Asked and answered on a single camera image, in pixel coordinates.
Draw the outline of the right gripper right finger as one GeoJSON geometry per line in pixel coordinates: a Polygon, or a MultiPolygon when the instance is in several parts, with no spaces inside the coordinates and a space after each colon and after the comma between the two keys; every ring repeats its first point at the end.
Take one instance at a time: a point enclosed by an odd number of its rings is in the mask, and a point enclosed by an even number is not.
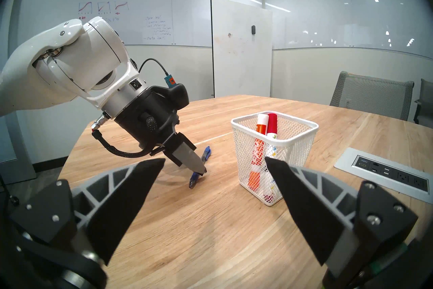
{"type": "Polygon", "coordinates": [[[407,251],[418,216],[372,181],[359,190],[338,178],[265,157],[293,221],[320,265],[323,280],[371,280],[407,251]]]}

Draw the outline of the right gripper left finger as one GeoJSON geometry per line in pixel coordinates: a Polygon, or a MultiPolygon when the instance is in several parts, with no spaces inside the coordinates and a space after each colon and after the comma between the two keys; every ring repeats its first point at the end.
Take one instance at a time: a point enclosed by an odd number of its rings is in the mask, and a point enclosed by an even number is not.
{"type": "Polygon", "coordinates": [[[108,265],[144,205],[164,158],[100,173],[75,188],[59,179],[14,210],[19,233],[50,248],[81,254],[90,251],[108,265]]]}

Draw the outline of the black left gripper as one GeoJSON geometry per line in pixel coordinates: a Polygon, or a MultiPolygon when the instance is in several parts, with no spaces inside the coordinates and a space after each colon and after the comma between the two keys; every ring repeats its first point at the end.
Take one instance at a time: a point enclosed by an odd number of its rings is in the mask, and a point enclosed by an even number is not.
{"type": "Polygon", "coordinates": [[[178,167],[184,165],[192,172],[207,172],[196,146],[182,133],[175,133],[181,109],[180,88],[148,88],[116,118],[146,156],[157,145],[164,145],[164,154],[178,167]]]}

